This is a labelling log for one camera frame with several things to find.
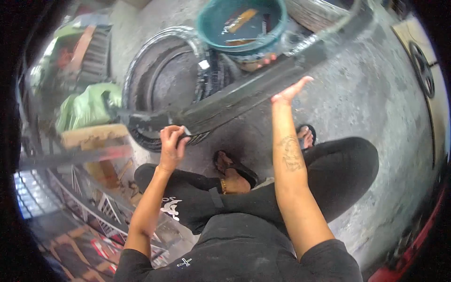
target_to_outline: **black pants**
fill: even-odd
[[[367,140],[350,137],[318,144],[303,152],[308,186],[327,222],[349,209],[369,189],[379,169],[377,149]],[[144,164],[135,172],[141,192],[156,165]],[[277,206],[274,184],[247,194],[222,195],[219,178],[176,170],[164,193],[161,210],[200,234],[208,220],[221,213],[248,213],[274,224],[288,235]]]

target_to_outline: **anklet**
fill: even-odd
[[[225,195],[227,193],[226,181],[221,179],[222,193]]]

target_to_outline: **green plastic bag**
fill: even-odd
[[[121,107],[121,88],[113,83],[89,85],[80,95],[70,95],[60,107],[60,116],[56,121],[56,130],[63,132],[78,128],[104,125],[111,121],[105,109],[102,94],[109,91],[108,105]]]

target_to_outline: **knee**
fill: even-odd
[[[376,147],[361,137],[349,137],[346,141],[349,145],[348,149],[353,152],[353,155],[362,165],[371,168],[373,174],[376,175],[379,170],[379,154]]]

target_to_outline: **plastic bucket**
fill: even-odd
[[[224,38],[221,38],[226,22],[238,17],[246,9],[269,13],[272,25],[270,32],[260,34],[251,43],[227,46]],[[236,62],[247,63],[257,61],[267,53],[277,53],[278,42],[285,31],[287,20],[283,0],[211,0],[197,19],[197,30],[199,37],[211,48],[227,54]]]

